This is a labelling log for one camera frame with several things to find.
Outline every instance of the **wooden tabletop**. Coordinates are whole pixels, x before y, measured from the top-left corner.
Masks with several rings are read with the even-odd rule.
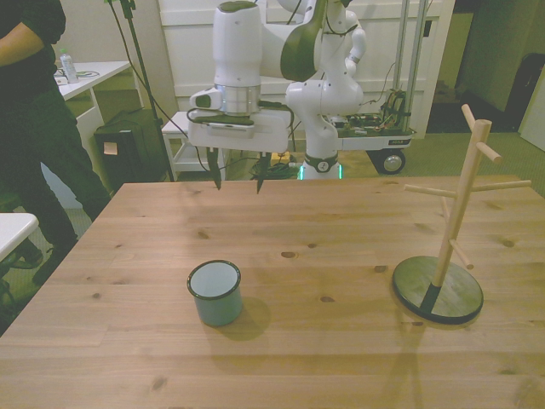
[[[516,180],[483,176],[478,183]],[[457,178],[124,185],[0,338],[0,407],[545,406],[545,200],[474,193],[459,243],[485,294],[449,327],[400,305]],[[201,323],[186,278],[225,259],[244,309]]]

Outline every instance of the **black pants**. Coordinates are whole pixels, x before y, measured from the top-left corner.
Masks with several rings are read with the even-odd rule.
[[[76,119],[57,88],[0,100],[0,178],[35,215],[45,239],[71,247],[77,235],[42,173],[44,163],[75,194],[93,221],[110,201],[82,146]]]

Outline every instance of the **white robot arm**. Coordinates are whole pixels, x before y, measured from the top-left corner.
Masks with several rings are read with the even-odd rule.
[[[338,134],[324,116],[354,114],[363,104],[353,74],[365,50],[364,31],[346,10],[352,0],[278,1],[302,22],[263,24],[258,6],[248,1],[223,3],[215,11],[215,87],[190,100],[189,140],[209,153],[285,152],[288,123],[278,111],[260,107],[260,91],[261,76],[286,78],[295,81],[287,105],[307,132],[307,177],[336,177]],[[310,79],[318,69],[322,78]]]

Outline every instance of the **mug rim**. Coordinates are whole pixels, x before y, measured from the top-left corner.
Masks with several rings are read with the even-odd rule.
[[[229,291],[226,291],[224,292],[223,294],[220,294],[219,296],[213,296],[213,297],[207,297],[207,296],[202,296],[200,294],[197,294],[194,289],[191,287],[191,278],[193,277],[193,275],[202,267],[204,267],[205,265],[207,264],[211,264],[213,262],[221,262],[223,264],[227,264],[231,267],[233,267],[235,269],[235,271],[237,272],[237,282],[234,284],[234,286],[229,290]],[[240,270],[238,269],[238,267],[236,265],[234,265],[232,262],[228,262],[227,260],[210,260],[209,262],[203,262],[202,264],[199,264],[198,266],[196,266],[189,274],[189,277],[187,277],[187,289],[189,290],[189,292],[191,293],[192,296],[198,298],[199,300],[206,300],[206,301],[213,301],[213,300],[220,300],[222,298],[225,298],[227,297],[228,295],[232,294],[235,290],[237,290],[238,288],[238,285],[240,284]]]

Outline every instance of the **doorway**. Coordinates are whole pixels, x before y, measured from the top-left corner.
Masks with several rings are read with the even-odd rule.
[[[428,133],[467,133],[463,104],[492,132],[519,130],[531,92],[520,90],[518,71],[545,48],[544,14],[543,0],[456,0]]]

